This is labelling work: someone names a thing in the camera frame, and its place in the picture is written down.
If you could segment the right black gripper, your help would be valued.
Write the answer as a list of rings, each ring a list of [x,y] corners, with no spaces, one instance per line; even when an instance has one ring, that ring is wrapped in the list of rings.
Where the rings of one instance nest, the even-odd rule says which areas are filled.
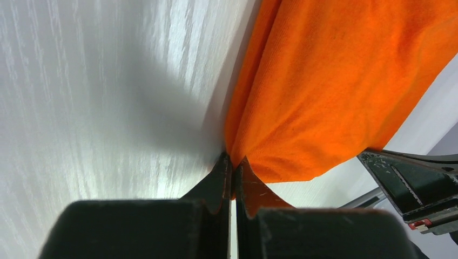
[[[357,158],[411,230],[434,235],[457,231],[457,154],[367,149]]]

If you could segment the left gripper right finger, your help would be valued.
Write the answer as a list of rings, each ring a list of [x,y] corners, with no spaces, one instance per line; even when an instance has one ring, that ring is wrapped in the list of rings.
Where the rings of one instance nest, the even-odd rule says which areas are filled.
[[[235,171],[239,258],[417,258],[398,220],[374,209],[295,208],[247,159]]]

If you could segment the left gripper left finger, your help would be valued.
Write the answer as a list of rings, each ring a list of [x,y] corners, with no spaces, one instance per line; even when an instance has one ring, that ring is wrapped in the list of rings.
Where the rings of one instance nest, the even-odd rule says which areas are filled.
[[[52,227],[40,258],[229,258],[228,154],[175,200],[80,200]]]

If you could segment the orange t shirt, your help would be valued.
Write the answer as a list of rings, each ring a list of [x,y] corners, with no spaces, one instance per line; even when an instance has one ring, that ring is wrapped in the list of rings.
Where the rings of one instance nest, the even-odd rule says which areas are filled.
[[[381,150],[457,54],[457,1],[262,1],[225,122],[233,165],[308,181]]]

